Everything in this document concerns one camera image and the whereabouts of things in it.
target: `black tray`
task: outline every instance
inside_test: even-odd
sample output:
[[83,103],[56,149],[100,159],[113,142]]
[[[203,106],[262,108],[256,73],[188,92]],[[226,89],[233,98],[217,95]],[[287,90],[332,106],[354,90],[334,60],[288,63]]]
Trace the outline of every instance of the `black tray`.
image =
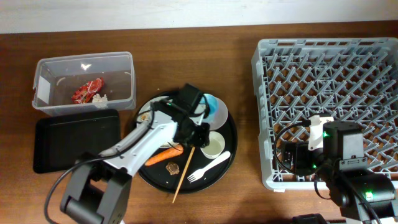
[[[173,96],[176,94],[177,91],[169,91],[155,97]],[[135,121],[137,120],[137,114],[132,121],[132,127],[136,126]],[[184,181],[182,182],[179,194],[190,194],[210,187],[224,176],[224,174],[234,161],[236,148],[238,145],[238,135],[236,133],[236,127],[232,116],[228,114],[228,119],[225,124],[215,131],[223,135],[225,139],[225,148],[223,152],[231,152],[231,157],[228,160],[218,164],[214,168],[205,172],[205,175],[201,179],[190,183],[187,180],[187,177],[195,172],[197,169],[205,167],[212,161],[212,159],[207,159],[199,148],[195,149],[187,173],[185,174]],[[152,156],[164,150],[166,149],[158,149]],[[185,164],[187,163],[190,150],[191,149],[186,149],[182,155],[166,159],[165,161],[158,162],[152,166],[142,166],[139,169],[139,175],[153,187],[164,192],[175,193],[178,182],[180,181],[182,175],[182,171],[184,170]],[[175,162],[178,164],[178,166],[180,167],[179,174],[170,175],[170,173],[165,168],[169,162]]]
[[36,124],[33,170],[42,174],[69,169],[84,152],[97,155],[119,141],[116,110],[41,119]]

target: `carrot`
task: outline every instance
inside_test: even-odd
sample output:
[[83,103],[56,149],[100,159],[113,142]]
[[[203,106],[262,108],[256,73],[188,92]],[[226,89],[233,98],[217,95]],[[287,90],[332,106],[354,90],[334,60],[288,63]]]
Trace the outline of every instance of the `carrot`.
[[159,153],[158,155],[148,159],[147,162],[145,163],[145,166],[151,166],[165,159],[179,156],[182,154],[183,150],[184,149],[181,145],[176,145],[174,147],[171,147],[170,149],[166,149],[163,152]]

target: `metal grid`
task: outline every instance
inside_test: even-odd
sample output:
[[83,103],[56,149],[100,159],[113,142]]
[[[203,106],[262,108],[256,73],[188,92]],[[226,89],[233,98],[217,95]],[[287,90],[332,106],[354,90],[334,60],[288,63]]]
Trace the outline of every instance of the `metal grid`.
[[[261,55],[271,144],[282,128],[313,113],[329,113],[335,120],[354,121],[362,127],[368,169],[394,180],[392,174],[398,174],[395,57],[377,42],[361,45],[353,41],[354,47],[346,43],[347,47],[333,55],[328,54],[328,48],[330,42],[339,45],[336,39],[322,40],[322,49],[315,47],[319,42],[313,43],[316,50],[304,54],[295,45],[279,45]],[[309,129],[291,129],[281,138],[308,141]],[[293,177],[275,164],[272,175],[274,182],[312,180]]]

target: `wooden table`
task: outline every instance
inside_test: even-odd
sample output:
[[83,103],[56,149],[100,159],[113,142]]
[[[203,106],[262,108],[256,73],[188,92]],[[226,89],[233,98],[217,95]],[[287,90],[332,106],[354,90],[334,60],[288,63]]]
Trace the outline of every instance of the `wooden table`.
[[[314,191],[282,194],[263,186],[251,57],[261,39],[398,37],[397,27],[397,21],[389,21],[0,35],[0,223],[44,223],[45,196],[61,174],[39,175],[32,170],[35,124],[46,117],[31,105],[37,62],[117,51],[134,56],[138,106],[189,82],[226,103],[239,136],[238,152],[226,175],[209,189],[179,195],[173,205],[172,194],[135,176],[126,223],[288,223],[293,216],[308,213],[341,220],[338,207]],[[121,112],[123,127],[133,113]],[[66,183],[54,193],[50,216],[73,223],[59,211]]]

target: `plastic fork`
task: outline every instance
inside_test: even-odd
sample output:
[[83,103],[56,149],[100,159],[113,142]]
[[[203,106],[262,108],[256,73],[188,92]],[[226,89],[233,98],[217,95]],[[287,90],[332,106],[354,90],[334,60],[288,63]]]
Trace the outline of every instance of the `plastic fork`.
[[216,159],[214,159],[211,163],[209,163],[207,166],[205,166],[202,169],[196,170],[193,174],[191,174],[188,177],[189,182],[194,182],[198,179],[201,179],[203,177],[203,174],[205,174],[206,171],[210,170],[214,166],[222,163],[224,160],[228,159],[231,156],[231,153],[229,151],[223,152],[221,155],[219,155]]

